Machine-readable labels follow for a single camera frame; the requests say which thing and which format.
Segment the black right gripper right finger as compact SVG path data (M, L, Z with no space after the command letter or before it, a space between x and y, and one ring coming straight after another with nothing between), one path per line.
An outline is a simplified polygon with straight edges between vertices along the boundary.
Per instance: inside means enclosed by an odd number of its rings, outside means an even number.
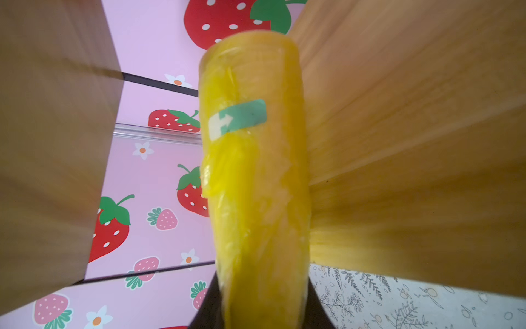
M316 293L312 281L308 282L303 329L335 329Z

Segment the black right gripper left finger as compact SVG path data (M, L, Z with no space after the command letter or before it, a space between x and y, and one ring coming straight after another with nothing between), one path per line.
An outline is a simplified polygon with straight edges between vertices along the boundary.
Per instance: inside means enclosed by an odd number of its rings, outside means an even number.
M189 329L224 329L222 297L217 274L213 276L201 308L197 311Z

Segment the yellow roll with teal label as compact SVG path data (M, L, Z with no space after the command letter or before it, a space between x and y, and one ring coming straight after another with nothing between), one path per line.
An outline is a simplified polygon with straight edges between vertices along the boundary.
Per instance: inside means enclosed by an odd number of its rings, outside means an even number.
M269 31L213 45L199 66L204 159L226 328L300 328L310 220L299 51Z

